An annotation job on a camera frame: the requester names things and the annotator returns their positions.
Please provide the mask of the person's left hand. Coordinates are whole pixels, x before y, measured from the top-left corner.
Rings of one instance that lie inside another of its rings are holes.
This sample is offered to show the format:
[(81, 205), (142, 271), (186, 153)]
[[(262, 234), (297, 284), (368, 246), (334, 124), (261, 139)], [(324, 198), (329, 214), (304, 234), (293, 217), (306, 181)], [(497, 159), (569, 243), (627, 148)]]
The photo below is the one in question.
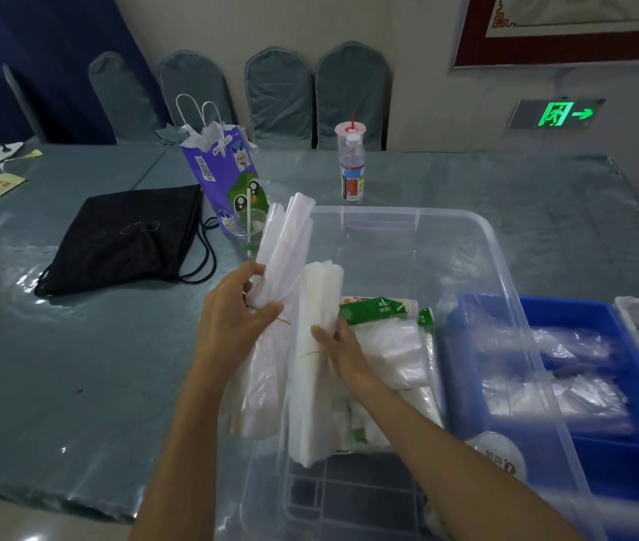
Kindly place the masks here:
[(252, 288), (250, 279), (264, 272), (263, 264), (243, 263), (206, 294), (191, 367), (197, 379), (224, 387), (250, 355), (264, 331), (249, 329), (245, 293)]

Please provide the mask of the white plastic bag bundle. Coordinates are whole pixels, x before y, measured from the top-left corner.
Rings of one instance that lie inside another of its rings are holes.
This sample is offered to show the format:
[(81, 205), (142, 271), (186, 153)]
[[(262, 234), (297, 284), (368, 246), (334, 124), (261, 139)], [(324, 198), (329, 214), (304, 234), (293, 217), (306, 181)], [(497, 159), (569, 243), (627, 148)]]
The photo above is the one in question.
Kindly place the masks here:
[(298, 300), (296, 345), (288, 387), (288, 456), (310, 468), (336, 450), (333, 381), (329, 358), (312, 335), (319, 326), (333, 335), (344, 271), (330, 260), (308, 263)]
[(245, 302), (253, 313), (271, 302), (280, 302), (284, 308), (258, 338), (230, 386), (228, 430), (233, 436), (263, 439), (279, 432), (315, 204), (297, 192), (286, 209), (279, 203), (270, 205), (256, 257), (265, 266), (264, 274), (254, 279)]

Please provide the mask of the person's left forearm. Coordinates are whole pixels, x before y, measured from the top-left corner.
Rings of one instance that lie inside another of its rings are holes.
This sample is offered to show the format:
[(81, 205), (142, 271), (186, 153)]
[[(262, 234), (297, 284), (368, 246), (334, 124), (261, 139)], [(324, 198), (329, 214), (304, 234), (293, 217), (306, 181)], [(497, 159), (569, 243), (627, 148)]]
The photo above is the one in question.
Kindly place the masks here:
[(218, 417), (229, 375), (194, 365), (127, 541), (214, 541)]

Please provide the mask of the green and white packet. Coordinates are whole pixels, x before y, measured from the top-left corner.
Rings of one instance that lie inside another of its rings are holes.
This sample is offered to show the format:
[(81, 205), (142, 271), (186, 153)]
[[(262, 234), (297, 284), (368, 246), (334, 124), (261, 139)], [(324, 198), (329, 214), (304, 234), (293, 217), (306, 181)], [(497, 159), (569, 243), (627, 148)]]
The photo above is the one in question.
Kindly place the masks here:
[(369, 329), (408, 329), (433, 332), (435, 319), (430, 308), (421, 309), (416, 300), (342, 296), (339, 318), (351, 327)]

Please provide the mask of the clear plastic bags pile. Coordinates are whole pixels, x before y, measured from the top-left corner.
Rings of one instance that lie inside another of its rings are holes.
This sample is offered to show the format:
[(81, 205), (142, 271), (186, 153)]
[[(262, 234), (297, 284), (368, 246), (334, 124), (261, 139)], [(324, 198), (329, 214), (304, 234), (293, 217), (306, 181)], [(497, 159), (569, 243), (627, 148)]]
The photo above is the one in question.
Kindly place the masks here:
[(447, 404), (435, 338), (414, 319), (351, 327), (375, 375), (423, 417), (444, 428)]

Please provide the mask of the clear cup with green straw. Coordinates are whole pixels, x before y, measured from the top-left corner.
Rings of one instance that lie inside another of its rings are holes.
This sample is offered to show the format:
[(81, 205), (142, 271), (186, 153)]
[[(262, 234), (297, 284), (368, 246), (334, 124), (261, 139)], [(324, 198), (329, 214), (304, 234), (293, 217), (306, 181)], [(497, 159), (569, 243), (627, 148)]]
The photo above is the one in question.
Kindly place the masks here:
[(252, 182), (234, 197), (234, 214), (224, 219), (224, 226), (234, 236), (239, 248), (249, 260), (259, 252), (268, 217), (268, 203), (260, 199), (257, 182)]

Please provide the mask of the purple paper gift bag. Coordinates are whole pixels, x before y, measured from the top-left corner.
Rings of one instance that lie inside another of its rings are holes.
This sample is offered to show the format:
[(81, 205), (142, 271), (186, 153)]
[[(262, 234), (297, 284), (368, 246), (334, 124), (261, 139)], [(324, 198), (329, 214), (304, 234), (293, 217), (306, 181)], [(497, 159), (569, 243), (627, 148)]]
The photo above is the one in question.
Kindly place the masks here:
[[(197, 109), (203, 124), (196, 131), (185, 118), (180, 99), (189, 99)], [(257, 146), (249, 141), (243, 127), (225, 124), (218, 107), (212, 101), (199, 106), (186, 93), (174, 100), (187, 137), (180, 143), (189, 167), (214, 209), (221, 230), (231, 234), (245, 229), (247, 220), (254, 220), (257, 211), (267, 213), (269, 203), (258, 171), (252, 161)]]

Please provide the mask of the clear plastic water bottle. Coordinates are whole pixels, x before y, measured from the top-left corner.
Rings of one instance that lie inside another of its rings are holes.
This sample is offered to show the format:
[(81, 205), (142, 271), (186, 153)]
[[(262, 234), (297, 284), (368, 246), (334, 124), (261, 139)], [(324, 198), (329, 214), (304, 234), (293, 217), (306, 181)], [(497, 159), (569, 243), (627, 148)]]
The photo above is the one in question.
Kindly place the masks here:
[(341, 157), (342, 199), (347, 206), (359, 206), (363, 201), (365, 160), (362, 135), (347, 135)]

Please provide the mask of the round white lid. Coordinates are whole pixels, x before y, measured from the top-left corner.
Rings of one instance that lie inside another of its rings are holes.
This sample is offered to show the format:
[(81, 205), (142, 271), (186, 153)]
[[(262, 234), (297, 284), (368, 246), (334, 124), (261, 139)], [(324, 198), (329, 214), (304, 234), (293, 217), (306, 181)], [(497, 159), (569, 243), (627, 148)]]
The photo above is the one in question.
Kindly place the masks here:
[(527, 482), (527, 465), (519, 447), (507, 436), (495, 431), (484, 431), (465, 443), (485, 455), (493, 463), (521, 482)]

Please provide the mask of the small clear plastic bag pack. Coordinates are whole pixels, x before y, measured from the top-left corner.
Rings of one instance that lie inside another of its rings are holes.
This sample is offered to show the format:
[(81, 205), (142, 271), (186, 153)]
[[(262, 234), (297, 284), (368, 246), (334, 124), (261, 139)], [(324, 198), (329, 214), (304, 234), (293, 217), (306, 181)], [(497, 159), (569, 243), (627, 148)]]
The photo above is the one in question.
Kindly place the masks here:
[(542, 355), (559, 361), (608, 364), (619, 352), (615, 340), (587, 329), (532, 327), (531, 335)]

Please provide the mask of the large clear plastic bag pack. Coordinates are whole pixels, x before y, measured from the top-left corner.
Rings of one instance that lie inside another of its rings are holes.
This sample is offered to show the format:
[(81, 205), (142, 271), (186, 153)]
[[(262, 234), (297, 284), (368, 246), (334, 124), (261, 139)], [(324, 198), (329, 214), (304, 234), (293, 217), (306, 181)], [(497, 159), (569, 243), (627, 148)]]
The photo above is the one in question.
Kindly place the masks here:
[[(592, 372), (558, 378), (548, 372), (559, 416), (574, 434), (630, 436), (636, 432), (628, 398), (614, 380)], [(515, 423), (547, 420), (550, 402), (533, 382), (490, 378), (482, 381), (490, 417)]]

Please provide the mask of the green lit exit sign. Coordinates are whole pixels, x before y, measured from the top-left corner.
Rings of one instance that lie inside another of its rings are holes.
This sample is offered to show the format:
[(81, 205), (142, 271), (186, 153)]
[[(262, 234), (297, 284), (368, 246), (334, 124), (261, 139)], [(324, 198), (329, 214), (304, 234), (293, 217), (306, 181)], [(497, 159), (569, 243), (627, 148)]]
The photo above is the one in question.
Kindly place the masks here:
[(515, 107), (510, 130), (583, 130), (596, 119), (606, 99), (523, 99)]

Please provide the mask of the dark blue curtain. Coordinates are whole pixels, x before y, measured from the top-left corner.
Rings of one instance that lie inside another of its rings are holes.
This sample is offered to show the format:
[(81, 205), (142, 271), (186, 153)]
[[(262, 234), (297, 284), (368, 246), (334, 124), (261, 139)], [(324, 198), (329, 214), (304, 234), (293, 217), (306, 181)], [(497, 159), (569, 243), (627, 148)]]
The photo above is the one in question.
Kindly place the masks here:
[(116, 144), (88, 76), (104, 52), (123, 57), (165, 128), (170, 114), (162, 92), (115, 0), (0, 0), (0, 144), (33, 135), (3, 63), (26, 90), (49, 144)]

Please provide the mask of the black drawstring bag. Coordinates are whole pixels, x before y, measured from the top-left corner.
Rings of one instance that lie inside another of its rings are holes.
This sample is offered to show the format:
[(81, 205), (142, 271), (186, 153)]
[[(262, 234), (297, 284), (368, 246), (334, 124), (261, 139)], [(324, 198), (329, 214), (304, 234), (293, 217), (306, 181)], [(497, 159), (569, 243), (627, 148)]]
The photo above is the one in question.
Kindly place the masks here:
[(217, 228), (218, 220), (203, 220), (203, 196), (192, 184), (88, 198), (39, 276), (35, 296), (145, 280), (207, 282), (217, 269), (207, 231)]

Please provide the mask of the red framed wall picture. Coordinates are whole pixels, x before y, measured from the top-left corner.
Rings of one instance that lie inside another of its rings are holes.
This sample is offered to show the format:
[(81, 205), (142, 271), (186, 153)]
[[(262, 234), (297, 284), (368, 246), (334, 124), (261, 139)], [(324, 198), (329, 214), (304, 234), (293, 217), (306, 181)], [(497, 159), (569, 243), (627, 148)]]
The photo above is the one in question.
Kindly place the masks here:
[(467, 0), (453, 68), (639, 62), (639, 0)]

